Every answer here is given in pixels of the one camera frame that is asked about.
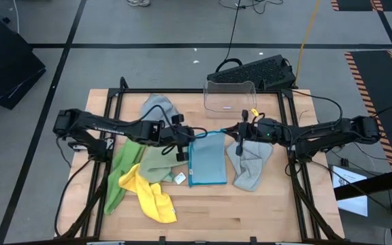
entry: transparent bin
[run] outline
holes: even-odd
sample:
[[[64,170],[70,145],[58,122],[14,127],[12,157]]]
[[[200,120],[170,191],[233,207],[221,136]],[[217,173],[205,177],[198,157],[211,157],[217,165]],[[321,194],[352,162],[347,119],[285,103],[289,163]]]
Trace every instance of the transparent bin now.
[[[241,118],[242,110],[257,108],[255,85],[243,83],[215,83],[203,86],[203,106],[208,118]]]

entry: green cloth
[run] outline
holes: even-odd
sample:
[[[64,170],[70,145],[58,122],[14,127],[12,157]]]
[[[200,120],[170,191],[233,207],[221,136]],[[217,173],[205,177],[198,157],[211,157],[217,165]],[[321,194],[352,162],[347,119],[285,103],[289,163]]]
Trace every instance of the green cloth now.
[[[178,153],[176,148],[165,156],[161,154],[163,149],[164,147],[149,147],[140,162],[139,174],[149,183],[157,183],[162,180],[172,182],[174,179],[172,167],[188,163],[176,160],[176,153]]]
[[[114,209],[122,201],[127,190],[119,186],[119,178],[128,173],[136,163],[140,162],[145,148],[145,146],[127,140],[125,145],[119,150],[119,153],[114,157],[112,171],[108,176],[107,201],[103,208],[104,214],[113,213]]]

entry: wooden tabletop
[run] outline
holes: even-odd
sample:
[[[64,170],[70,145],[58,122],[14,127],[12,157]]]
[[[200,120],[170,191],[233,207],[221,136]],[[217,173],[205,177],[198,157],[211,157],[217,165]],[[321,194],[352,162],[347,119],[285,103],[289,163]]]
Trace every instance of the wooden tabletop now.
[[[93,89],[88,97],[86,110],[103,115],[106,89]],[[212,120],[205,116],[202,94],[164,94],[175,105],[179,113],[184,114],[185,123],[194,127],[204,127],[208,131],[218,130],[236,124],[239,118]],[[149,94],[126,93],[123,96],[120,119],[131,121],[139,118],[139,109]],[[294,94],[294,102],[299,125],[316,124],[316,114],[310,97]],[[258,94],[257,109],[264,112],[266,118],[280,121],[280,112],[276,95]],[[290,114],[285,99],[287,115]],[[99,137],[99,132],[90,132]],[[233,139],[226,137],[225,145]],[[118,150],[126,138],[118,136],[115,150]],[[185,181],[180,185],[162,183],[163,192],[170,195],[178,222],[161,224],[145,216],[140,208],[137,195],[127,191],[125,198],[117,209],[104,215],[101,240],[157,241],[164,235],[167,241],[224,241],[248,242],[250,236],[256,236],[259,242],[299,242],[300,232],[297,222],[295,200],[291,179],[284,173],[287,164],[285,148],[274,145],[274,151],[263,169],[261,185],[255,192],[243,191],[232,185],[234,170],[225,155],[228,172],[226,185],[188,187]],[[72,161],[72,175],[87,160],[85,151],[76,152]],[[325,155],[318,153],[314,160],[327,164]],[[93,163],[81,171],[67,188],[59,216],[59,231],[64,233],[76,220],[86,205],[86,198]],[[187,165],[173,169],[175,174],[183,172],[188,175]],[[308,165],[308,173],[317,210],[333,230],[344,236],[337,202],[333,193],[330,174],[326,169]],[[309,212],[304,207],[308,237],[312,237]],[[93,227],[97,209],[91,215],[89,235]]]

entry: microfiber cloth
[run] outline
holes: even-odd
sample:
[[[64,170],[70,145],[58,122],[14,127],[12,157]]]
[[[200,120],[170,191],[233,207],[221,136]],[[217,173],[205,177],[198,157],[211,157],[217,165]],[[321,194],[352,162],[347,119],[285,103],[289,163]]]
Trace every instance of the microfiber cloth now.
[[[161,192],[159,183],[149,182],[139,175],[140,164],[134,165],[128,174],[119,178],[119,186],[137,193],[143,213],[160,223],[176,222],[174,205],[170,196]]]
[[[226,149],[226,153],[235,169],[233,184],[246,191],[255,191],[261,183],[261,172],[273,152],[273,146],[266,143],[243,143],[243,155],[237,156],[237,142]]]
[[[151,94],[143,103],[140,110],[140,116],[145,115],[154,105],[160,105],[164,109],[169,121],[172,121],[172,116],[179,114],[166,96]],[[165,120],[165,118],[160,108],[154,108],[143,120]]]
[[[140,162],[139,173],[149,183],[157,183],[162,180],[172,182],[174,179],[172,167],[188,163],[176,160],[176,153],[178,153],[176,148],[164,156],[161,154],[163,149],[164,147],[149,147]]]
[[[170,102],[170,100],[163,95],[149,95],[149,98],[143,104],[140,110],[140,116],[143,116],[154,105],[160,105],[168,117],[172,121],[172,116],[178,114],[177,109]],[[154,108],[144,120],[165,120],[165,117],[160,108]],[[177,150],[173,150],[166,155],[162,155],[161,151],[164,148],[150,147],[140,162],[140,175],[143,176],[149,183],[156,183],[162,180],[172,182],[172,167],[185,164],[186,162],[177,162]]]
[[[189,146],[189,154],[189,186],[227,183],[224,133],[212,131],[196,139]]]
[[[144,149],[145,146],[127,140],[125,145],[113,158],[112,171],[108,176],[107,201],[103,208],[104,214],[113,213],[114,209],[122,201],[126,190],[119,187],[119,178],[128,173],[136,163],[139,163]]]

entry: gray floor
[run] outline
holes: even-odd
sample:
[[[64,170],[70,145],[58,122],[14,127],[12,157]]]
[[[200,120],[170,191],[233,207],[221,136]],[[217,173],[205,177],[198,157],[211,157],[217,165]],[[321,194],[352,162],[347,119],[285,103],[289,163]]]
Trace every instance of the gray floor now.
[[[30,43],[65,43],[79,2],[17,1],[20,34]],[[11,1],[0,1],[0,12],[15,20],[12,7]],[[234,42],[300,44],[313,9],[314,0],[285,0],[284,5],[267,5],[264,15],[257,15],[250,8],[240,11]],[[129,7],[125,0],[88,0],[74,43],[227,43],[234,14],[214,0],[152,0],[152,5],[146,8]],[[385,14],[392,27],[392,12]],[[9,26],[16,30],[14,23]],[[322,1],[308,42],[391,43],[376,12],[335,12],[329,1]],[[0,224],[62,51],[34,50],[47,72],[14,110],[0,108]],[[121,76],[126,77],[131,88],[201,88],[206,75],[215,70],[226,51],[222,48],[71,49],[5,242],[49,239],[54,234],[56,205],[69,171],[51,132],[58,110],[84,108],[91,88],[118,86]],[[346,117],[366,115],[344,59],[345,51],[305,50],[298,86],[309,88],[313,95],[336,100]],[[276,54],[288,58],[296,67],[298,49],[233,49],[230,57],[247,63]],[[338,111],[330,103],[314,100],[314,105],[320,121],[337,118]],[[362,147],[376,157],[385,156],[378,144]],[[64,150],[71,157],[66,147]],[[369,170],[390,171],[387,162],[372,161],[352,145],[339,155]],[[340,161],[333,154],[327,158],[333,164]],[[344,212],[342,222],[347,238],[383,243],[384,229],[359,224]],[[387,244],[391,243],[389,237],[388,233]]]

